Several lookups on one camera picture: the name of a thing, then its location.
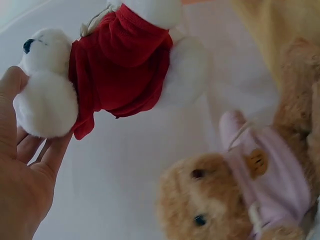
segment blanket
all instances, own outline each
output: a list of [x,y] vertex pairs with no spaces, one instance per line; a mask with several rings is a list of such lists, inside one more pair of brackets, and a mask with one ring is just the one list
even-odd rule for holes
[[252,34],[278,87],[279,54],[295,37],[320,45],[319,0],[231,0]]

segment white surface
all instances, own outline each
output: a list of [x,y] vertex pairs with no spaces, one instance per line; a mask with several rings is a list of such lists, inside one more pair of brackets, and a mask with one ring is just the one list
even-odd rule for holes
[[[43,27],[74,38],[105,0],[54,0],[0,35],[0,73],[18,64],[22,45]],[[185,8],[192,34],[214,56],[206,96],[185,110],[114,119],[100,112],[95,129],[73,140],[58,176],[53,207],[35,240],[160,240],[155,193],[160,174],[178,159],[217,150],[225,110],[240,108],[268,123],[278,95],[261,56],[228,1]]]
[[51,0],[0,0],[0,31]]

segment bear nose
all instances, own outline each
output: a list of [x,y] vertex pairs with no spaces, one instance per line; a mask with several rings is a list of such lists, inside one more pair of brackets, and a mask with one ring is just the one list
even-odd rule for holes
[[30,47],[31,44],[34,42],[34,39],[29,39],[28,41],[26,41],[23,45],[23,51],[25,54],[28,54],[30,52]]

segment red shirt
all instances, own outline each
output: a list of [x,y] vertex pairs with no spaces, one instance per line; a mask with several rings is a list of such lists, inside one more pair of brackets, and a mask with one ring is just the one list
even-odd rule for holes
[[75,138],[93,130],[94,112],[123,118],[152,109],[162,92],[172,46],[169,30],[143,20],[124,4],[107,14],[91,35],[75,41],[69,63],[79,105]]

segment plush toy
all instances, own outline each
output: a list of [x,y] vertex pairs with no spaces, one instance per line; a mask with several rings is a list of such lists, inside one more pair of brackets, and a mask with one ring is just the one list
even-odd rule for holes
[[225,113],[225,149],[185,159],[161,178],[157,212],[169,240],[304,240],[320,194],[320,48],[299,38],[282,58],[272,125]]
[[210,55],[175,29],[181,16],[181,0],[113,0],[75,42],[59,29],[38,31],[23,46],[19,66],[30,79],[14,100],[18,124],[81,140],[100,110],[124,118],[191,104],[208,83]]

